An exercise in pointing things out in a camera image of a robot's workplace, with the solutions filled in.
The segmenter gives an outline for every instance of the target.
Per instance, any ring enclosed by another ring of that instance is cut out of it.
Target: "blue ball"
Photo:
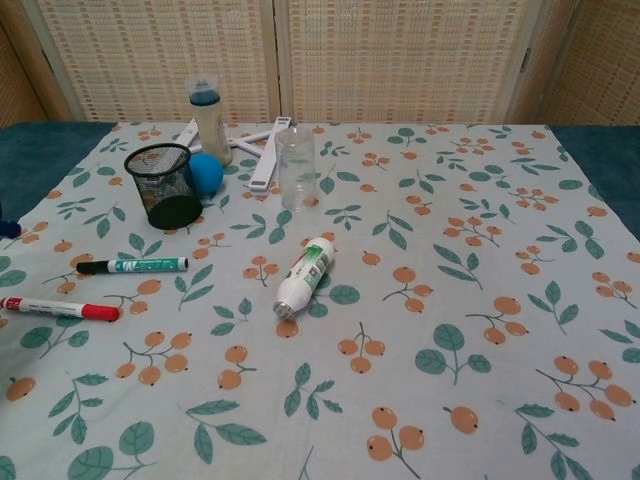
[[[196,153],[191,157],[189,166],[198,195],[212,194],[222,184],[222,165],[213,155]]]

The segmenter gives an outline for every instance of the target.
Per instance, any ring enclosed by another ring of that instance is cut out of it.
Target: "wicker panel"
[[[528,0],[291,0],[299,121],[492,122]]]
[[[569,0],[543,3],[527,68],[519,79],[506,123],[534,123],[540,97],[566,39],[573,5]]]
[[[187,120],[185,78],[210,71],[227,120],[272,120],[260,0],[38,3],[87,119]]]
[[[540,121],[640,123],[640,2],[585,0]]]
[[[47,116],[0,25],[0,128]]]

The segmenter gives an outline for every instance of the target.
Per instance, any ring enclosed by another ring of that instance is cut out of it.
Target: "tablecloth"
[[[640,478],[640,245],[547,127],[310,125],[314,208],[236,151],[158,231],[123,161],[183,127],[117,125],[0,241],[0,296],[123,311],[2,312],[0,478]],[[335,264],[278,323],[315,236]]]

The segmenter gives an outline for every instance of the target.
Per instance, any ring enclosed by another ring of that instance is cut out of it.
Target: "black mesh pencil holder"
[[[193,223],[202,213],[190,159],[188,148],[162,143],[136,150],[125,160],[124,168],[136,182],[152,226],[174,230]]]

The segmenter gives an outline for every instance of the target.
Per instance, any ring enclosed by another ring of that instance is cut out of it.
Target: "red marker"
[[[49,313],[51,315],[66,315],[68,317],[105,320],[115,322],[120,318],[120,310],[107,305],[92,305],[90,303],[54,302],[51,300],[35,300],[33,298],[6,297],[0,300],[0,309],[16,312]]]

